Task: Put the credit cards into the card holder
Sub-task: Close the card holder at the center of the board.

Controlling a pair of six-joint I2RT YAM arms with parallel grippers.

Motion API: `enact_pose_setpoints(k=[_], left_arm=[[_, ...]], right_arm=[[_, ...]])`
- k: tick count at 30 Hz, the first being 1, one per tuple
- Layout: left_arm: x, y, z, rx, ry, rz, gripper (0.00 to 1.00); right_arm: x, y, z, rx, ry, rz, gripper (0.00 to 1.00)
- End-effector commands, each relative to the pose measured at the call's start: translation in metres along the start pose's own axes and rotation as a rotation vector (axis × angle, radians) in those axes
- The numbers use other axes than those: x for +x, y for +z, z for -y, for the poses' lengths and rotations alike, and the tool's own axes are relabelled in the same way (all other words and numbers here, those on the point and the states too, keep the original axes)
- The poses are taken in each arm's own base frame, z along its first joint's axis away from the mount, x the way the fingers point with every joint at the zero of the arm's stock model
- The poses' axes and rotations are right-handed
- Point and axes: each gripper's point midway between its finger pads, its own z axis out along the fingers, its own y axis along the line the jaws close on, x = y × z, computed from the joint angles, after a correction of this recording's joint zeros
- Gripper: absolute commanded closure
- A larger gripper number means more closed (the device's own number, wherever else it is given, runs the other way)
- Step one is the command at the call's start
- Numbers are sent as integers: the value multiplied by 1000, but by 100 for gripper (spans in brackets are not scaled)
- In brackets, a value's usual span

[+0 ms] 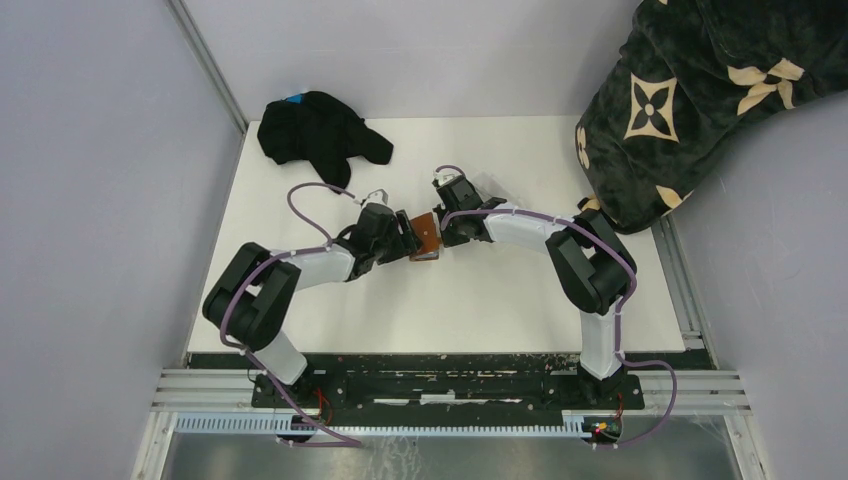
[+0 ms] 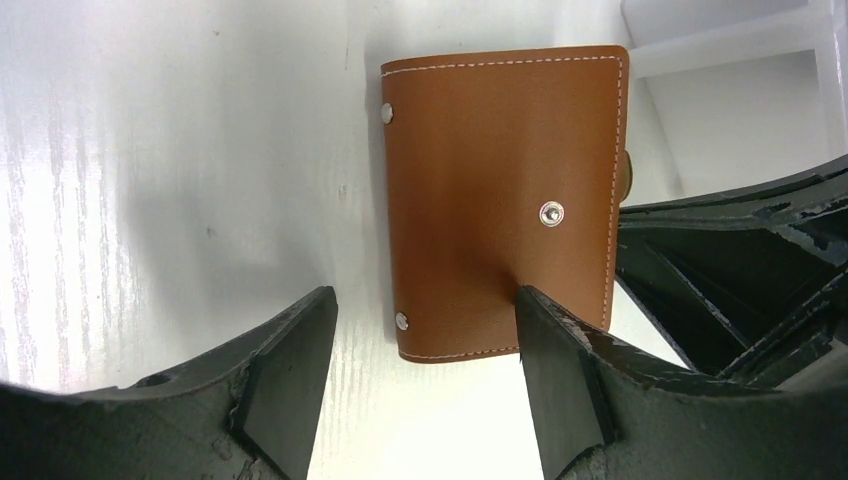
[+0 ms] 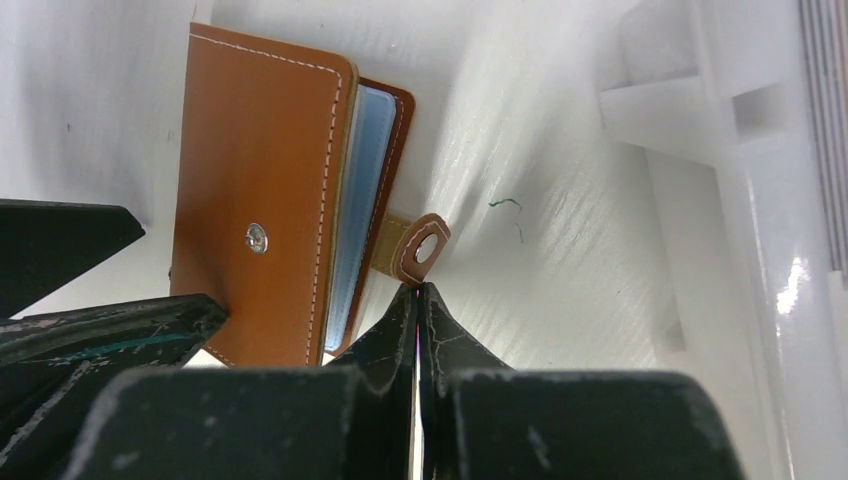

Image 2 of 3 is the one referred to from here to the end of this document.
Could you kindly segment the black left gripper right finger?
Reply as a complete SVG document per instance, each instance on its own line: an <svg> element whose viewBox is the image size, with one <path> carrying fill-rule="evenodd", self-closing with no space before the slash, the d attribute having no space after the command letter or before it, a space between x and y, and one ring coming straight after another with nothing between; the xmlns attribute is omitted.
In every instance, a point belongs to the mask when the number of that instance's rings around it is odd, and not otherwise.
<svg viewBox="0 0 848 480"><path fill-rule="evenodd" d="M515 300L547 479L843 479L847 385L727 382L657 358L532 286Z"/></svg>

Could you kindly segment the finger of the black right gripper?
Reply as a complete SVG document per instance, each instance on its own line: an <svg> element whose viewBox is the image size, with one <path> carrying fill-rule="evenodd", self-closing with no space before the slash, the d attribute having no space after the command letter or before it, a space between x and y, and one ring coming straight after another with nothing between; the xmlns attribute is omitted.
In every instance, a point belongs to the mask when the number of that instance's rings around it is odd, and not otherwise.
<svg viewBox="0 0 848 480"><path fill-rule="evenodd" d="M846 377L845 200L628 207L616 274L697 372L772 388L815 366Z"/></svg>
<svg viewBox="0 0 848 480"><path fill-rule="evenodd" d="M770 229L847 208L845 155L788 177L675 201L626 207L621 229Z"/></svg>

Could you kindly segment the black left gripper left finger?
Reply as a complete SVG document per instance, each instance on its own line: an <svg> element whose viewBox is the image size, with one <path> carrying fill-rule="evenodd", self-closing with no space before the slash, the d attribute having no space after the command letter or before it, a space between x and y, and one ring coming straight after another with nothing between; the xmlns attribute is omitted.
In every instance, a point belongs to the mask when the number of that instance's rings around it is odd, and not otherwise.
<svg viewBox="0 0 848 480"><path fill-rule="evenodd" d="M338 318L319 287L127 388L1 388L5 479L304 479Z"/></svg>

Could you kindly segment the brown leather card holder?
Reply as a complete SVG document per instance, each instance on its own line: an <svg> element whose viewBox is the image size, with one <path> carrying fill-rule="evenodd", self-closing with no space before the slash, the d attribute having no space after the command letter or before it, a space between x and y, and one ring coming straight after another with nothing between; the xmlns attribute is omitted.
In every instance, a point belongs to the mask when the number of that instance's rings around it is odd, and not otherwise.
<svg viewBox="0 0 848 480"><path fill-rule="evenodd" d="M380 71L399 355L518 351L531 285L611 323L630 59L620 45L400 59Z"/></svg>

